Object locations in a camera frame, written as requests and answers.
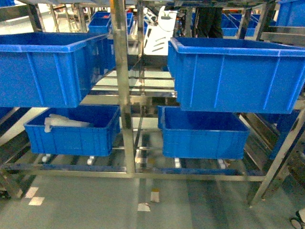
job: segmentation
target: metal shelf frame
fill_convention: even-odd
[[[14,179],[14,174],[23,175],[50,175],[50,176],[83,176],[83,177],[120,177],[120,178],[151,178],[151,179],[198,179],[198,180],[222,180],[222,181],[247,181],[252,182],[252,188],[248,195],[250,206],[263,199],[270,190],[276,190],[281,182],[279,177],[286,174],[287,162],[291,155],[304,147],[302,144],[305,134],[305,100],[297,102],[295,109],[302,109],[292,130],[280,148],[274,161],[268,160],[267,151],[271,150],[276,142],[276,132],[266,126],[255,114],[241,114],[240,118],[251,128],[244,148],[243,160],[231,162],[226,169],[220,169],[217,160],[194,160],[165,158],[162,156],[160,144],[155,146],[150,143],[152,135],[161,136],[158,129],[142,128],[143,120],[156,118],[156,105],[177,105],[176,92],[171,87],[148,87],[145,80],[173,80],[173,78],[154,77],[147,78],[144,73],[143,54],[143,8],[146,5],[167,4],[183,6],[203,7],[237,7],[245,8],[238,38],[243,39],[249,23],[252,7],[261,5],[263,8],[256,32],[255,39],[260,40],[266,36],[266,30],[274,30],[266,26],[270,21],[275,7],[274,1],[265,0],[212,0],[209,3],[203,1],[137,1],[138,10],[138,35],[127,36],[126,14],[124,0],[111,0],[112,28],[114,50],[116,53],[117,90],[106,91],[105,86],[96,86],[83,100],[83,104],[119,104],[121,108],[122,132],[118,144],[113,147],[113,153],[108,158],[101,158],[100,163],[88,166],[79,164],[76,158],[72,158],[66,164],[53,163],[56,157],[43,164],[39,162],[41,155],[34,155],[29,150],[29,142],[25,132],[22,132],[7,144],[0,147],[0,184],[6,188],[12,198],[20,198],[22,189]],[[103,6],[102,4],[76,3],[79,9],[78,16],[83,32],[86,32],[86,23],[83,15],[83,7]],[[43,31],[41,14],[37,5],[29,5],[29,15],[35,31]],[[129,77],[128,72],[128,39],[138,42],[136,76]],[[130,87],[129,79],[139,79],[141,86]],[[133,125],[133,118],[140,118],[137,128]]]

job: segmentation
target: person's legs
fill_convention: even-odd
[[[198,23],[195,24],[196,34],[198,37],[208,37],[214,21],[214,8],[198,8],[197,12],[196,19]]]
[[[209,38],[223,38],[224,33],[221,28],[222,8],[214,8],[213,22],[209,31]]]

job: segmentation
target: metal vertical post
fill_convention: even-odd
[[[290,174],[288,169],[288,163],[291,163],[291,159],[298,154],[298,152],[304,152],[304,142],[305,142],[305,132],[297,140],[294,148],[291,149],[291,152],[287,154],[279,166],[279,169],[274,177],[272,183],[268,186],[268,189],[263,194],[263,198],[271,196],[276,190],[279,189],[281,184],[284,182],[286,177]]]
[[[5,188],[8,192],[9,196],[12,199],[19,199],[21,198],[23,192],[17,182],[11,177],[5,170],[0,171],[0,184]]]
[[[81,31],[87,32],[87,25],[86,25],[83,7],[81,7],[78,3],[75,4],[75,7],[76,7],[76,11],[77,11],[77,17],[80,22]]]
[[[69,26],[69,31],[72,32],[72,26],[71,26],[71,20],[69,17],[69,13],[68,13],[68,8],[67,5],[65,5],[65,14],[66,14],[66,18],[67,18],[67,22],[68,22],[68,26]]]
[[[273,163],[271,164],[263,182],[259,186],[258,190],[256,191],[255,195],[248,196],[248,200],[250,203],[250,206],[257,203],[263,196],[263,194],[266,192],[267,188],[269,187],[272,180],[274,180],[278,169],[281,169],[281,165],[285,164],[286,160],[289,158],[289,155],[287,155],[288,150],[296,140],[297,136],[299,135],[300,131],[303,128],[303,125],[305,124],[305,109],[303,109],[299,116],[297,117],[294,129],[290,130],[286,140],[282,144],[277,156],[275,157]]]
[[[185,15],[185,36],[186,37],[192,37],[192,32],[191,32],[192,15],[193,15],[193,8],[187,7],[186,15]]]
[[[244,39],[246,36],[248,25],[250,22],[250,17],[251,17],[251,11],[252,11],[251,8],[244,10],[244,15],[242,16],[242,19],[241,19],[240,25],[239,25],[239,29],[237,32],[238,39]]]
[[[42,15],[40,13],[38,4],[32,5],[28,4],[28,13],[30,18],[30,23],[33,27],[34,32],[45,32]]]
[[[135,172],[134,145],[132,132],[132,114],[129,95],[129,79],[127,64],[127,33],[124,0],[110,0],[113,29],[113,43],[121,107],[122,133],[125,148],[127,173]]]
[[[143,67],[143,56],[144,56],[144,15],[143,15],[143,2],[138,1],[137,14],[138,14],[138,49],[139,49],[139,82],[141,86],[145,86],[144,82],[144,67]]]
[[[56,15],[55,15],[53,5],[50,4],[49,6],[50,6],[51,14],[52,14],[52,17],[53,17],[53,20],[54,20],[54,25],[55,25],[55,28],[56,28],[56,32],[59,32],[58,22],[57,22],[57,19],[56,19]]]
[[[268,29],[270,20],[274,15],[275,5],[275,2],[267,2],[263,4],[262,13],[259,17],[254,34],[254,39],[256,41],[259,41],[261,39],[262,33]]]

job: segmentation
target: floor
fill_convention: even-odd
[[[44,16],[51,31],[52,17]],[[29,22],[0,25],[0,33],[29,32]],[[112,85],[111,79],[100,85]],[[45,108],[31,109],[0,145],[23,130],[22,124]],[[150,180],[37,176],[32,198],[0,201],[0,228],[12,229],[290,229],[289,218],[305,206],[305,191],[291,178],[269,199],[253,208],[246,203],[246,182]],[[152,188],[160,203],[151,203]],[[138,211],[147,202],[150,211]]]

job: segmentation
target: blue plastic crate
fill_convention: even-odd
[[[14,6],[15,2],[13,0],[0,0],[0,7]]]
[[[248,128],[231,113],[187,112],[158,107],[163,155],[178,158],[242,159]]]
[[[114,69],[115,66],[116,66],[116,63],[115,63],[113,39],[108,39],[107,68],[110,71],[110,70]]]
[[[109,33],[110,25],[110,18],[92,18],[88,28],[91,33]]]
[[[239,28],[240,21],[242,19],[242,14],[232,13],[232,14],[229,14],[229,18]],[[257,26],[257,21],[253,20],[253,18],[250,17],[250,21],[249,21],[248,28],[247,28],[247,33],[246,33],[247,37],[253,37],[254,36],[256,26]]]
[[[276,26],[305,26],[305,0],[279,1],[280,10]]]
[[[260,14],[251,14],[252,20],[257,21],[257,22],[259,21],[260,16],[261,16]],[[276,24],[276,21],[271,19],[270,26],[275,26],[275,24]]]
[[[89,122],[94,127],[53,126],[44,132],[50,114]],[[116,105],[81,105],[77,108],[51,108],[24,124],[35,154],[108,156],[120,132],[120,108]]]
[[[289,114],[305,81],[305,48],[171,38],[168,68],[185,111]]]
[[[88,33],[0,36],[0,106],[77,107],[102,78],[107,37]]]
[[[92,15],[92,18],[111,18],[111,14],[108,12],[98,11]]]
[[[267,122],[277,124],[276,129],[280,133],[277,142],[271,151],[269,159],[275,159],[299,114],[300,111],[298,110],[293,110],[291,114],[258,114],[260,118],[263,118]]]
[[[224,36],[234,37],[238,31],[238,27],[225,14],[222,14],[221,28]]]

